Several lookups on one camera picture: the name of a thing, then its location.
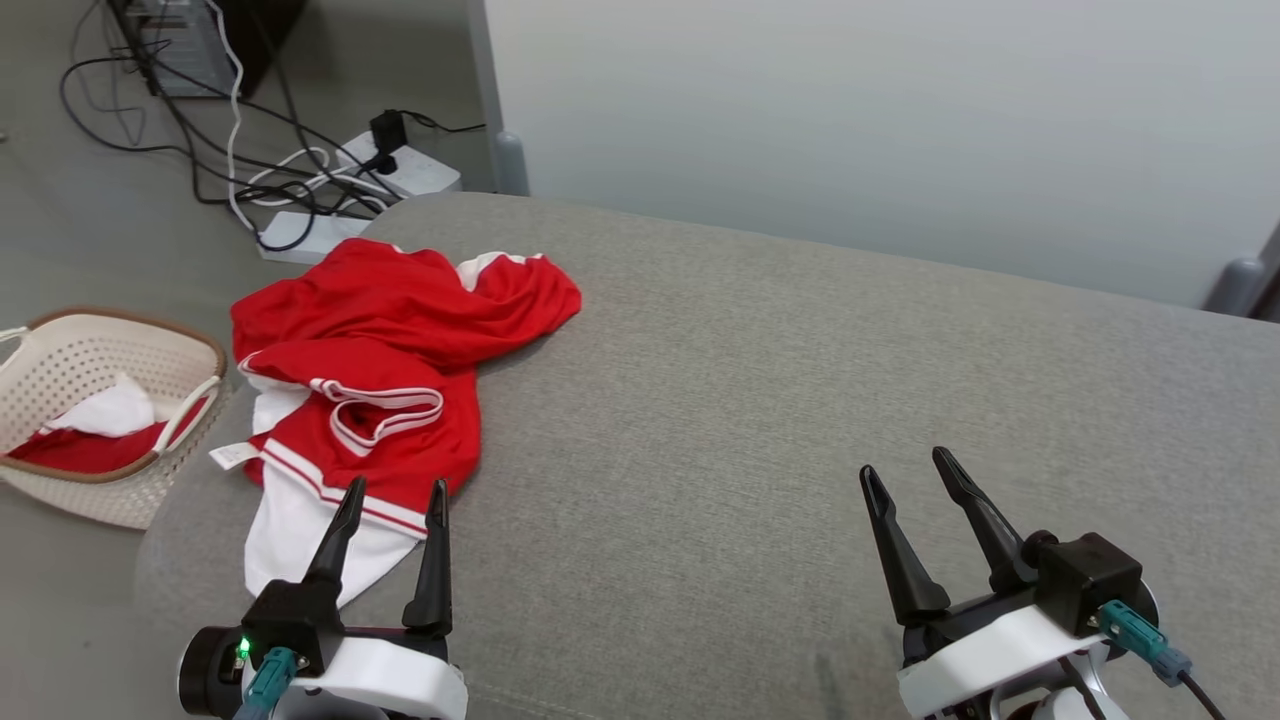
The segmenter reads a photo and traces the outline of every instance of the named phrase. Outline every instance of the teal connector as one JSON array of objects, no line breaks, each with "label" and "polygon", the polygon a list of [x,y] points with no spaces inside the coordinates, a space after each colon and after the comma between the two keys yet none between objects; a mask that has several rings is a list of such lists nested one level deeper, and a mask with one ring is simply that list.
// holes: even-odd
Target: teal connector
[{"label": "teal connector", "polygon": [[1146,660],[1171,688],[1181,684],[1181,675],[1192,670],[1192,661],[1169,647],[1169,638],[1164,633],[1119,600],[1098,609],[1098,628],[1114,643]]},{"label": "teal connector", "polygon": [[1117,646],[1147,662],[1155,662],[1169,647],[1169,638],[1164,633],[1119,600],[1112,600],[1098,610],[1098,628]]},{"label": "teal connector", "polygon": [[287,647],[273,647],[262,659],[262,666],[253,675],[253,682],[244,691],[244,703],[236,711],[234,720],[269,717],[297,675],[298,661],[293,651]]}]

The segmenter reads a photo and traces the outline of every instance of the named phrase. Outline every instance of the gray floor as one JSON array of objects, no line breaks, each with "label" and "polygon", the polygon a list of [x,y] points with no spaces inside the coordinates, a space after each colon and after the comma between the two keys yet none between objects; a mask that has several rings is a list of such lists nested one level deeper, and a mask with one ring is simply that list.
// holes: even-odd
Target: gray floor
[{"label": "gray floor", "polygon": [[[47,310],[90,302],[166,316],[230,334],[228,305],[298,266],[259,258],[220,208],[191,197],[187,168],[172,154],[124,154],[95,145],[65,118],[56,83],[68,40],[88,0],[20,3],[0,23],[0,328]],[[314,0],[285,49],[303,122],[339,141],[385,108],[447,124],[479,122],[480,102],[463,0]],[[79,58],[102,53],[97,24]],[[87,78],[105,101],[106,68]],[[147,142],[178,136],[163,108],[120,79],[147,108]],[[72,97],[92,127],[119,138],[77,86]],[[282,108],[269,79],[255,100]],[[186,101],[212,137],[225,137],[227,105]],[[237,150],[278,159],[297,149],[287,126],[246,114]],[[411,142],[492,190],[483,135]],[[209,154],[218,163],[215,154]],[[225,191],[205,182],[206,195]],[[268,218],[269,215],[257,215]],[[0,484],[0,697],[6,717],[169,719],[174,659],[155,657],[132,616],[133,557],[141,536],[46,509]]]}]

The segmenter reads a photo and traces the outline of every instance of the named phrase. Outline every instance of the robotic arm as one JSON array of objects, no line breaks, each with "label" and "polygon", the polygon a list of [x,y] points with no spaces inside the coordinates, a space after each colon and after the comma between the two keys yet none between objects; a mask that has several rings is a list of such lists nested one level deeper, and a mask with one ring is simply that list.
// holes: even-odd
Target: robotic arm
[{"label": "robotic arm", "polygon": [[[933,464],[991,568],[991,594],[951,603],[897,524],[897,506],[876,470],[861,470],[863,496],[902,625],[899,692],[913,717],[975,720],[1128,720],[1107,696],[1102,666],[1129,651],[1170,687],[1192,680],[1190,661],[1169,647],[1142,565],[1096,533],[1059,542],[1047,530],[1023,541],[945,447]],[[1007,698],[1047,689],[1038,702],[1001,714]]]},{"label": "robotic arm", "polygon": [[467,688],[445,643],[453,605],[444,480],[431,493],[403,629],[348,628],[338,614],[364,498],[365,479],[357,478],[302,582],[273,580],[238,626],[196,633],[178,671],[183,710],[223,720],[463,720]]}]

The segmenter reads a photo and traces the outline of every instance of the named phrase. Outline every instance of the gray fabric cushion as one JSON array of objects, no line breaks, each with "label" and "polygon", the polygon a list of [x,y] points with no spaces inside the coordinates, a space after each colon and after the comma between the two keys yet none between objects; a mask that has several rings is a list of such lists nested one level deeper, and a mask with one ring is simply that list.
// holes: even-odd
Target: gray fabric cushion
[{"label": "gray fabric cushion", "polygon": [[[483,368],[456,500],[472,717],[897,717],[893,625],[856,486],[877,466],[955,601],[987,569],[929,460],[1023,533],[1105,534],[1229,715],[1271,716],[1280,328],[1100,292],[526,199],[403,202],[370,234],[458,261],[547,252],[564,328]],[[242,439],[246,397],[210,442]],[[174,642],[248,603],[257,491],[197,455],[143,544]],[[344,611],[396,625],[419,555]],[[1134,717],[1199,717],[1135,659]]]}]

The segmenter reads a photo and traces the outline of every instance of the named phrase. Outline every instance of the white plastic basket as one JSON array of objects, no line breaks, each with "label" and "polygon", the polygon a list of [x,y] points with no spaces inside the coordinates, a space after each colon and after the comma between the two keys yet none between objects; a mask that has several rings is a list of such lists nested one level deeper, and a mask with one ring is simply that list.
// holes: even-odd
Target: white plastic basket
[{"label": "white plastic basket", "polygon": [[[127,373],[168,416],[155,447],[111,473],[69,473],[0,456],[0,478],[50,505],[145,529],[173,475],[221,410],[227,355],[212,338],[160,320],[101,307],[68,307],[0,332],[20,345],[0,365],[0,452]],[[209,398],[179,434],[183,418]]]}]

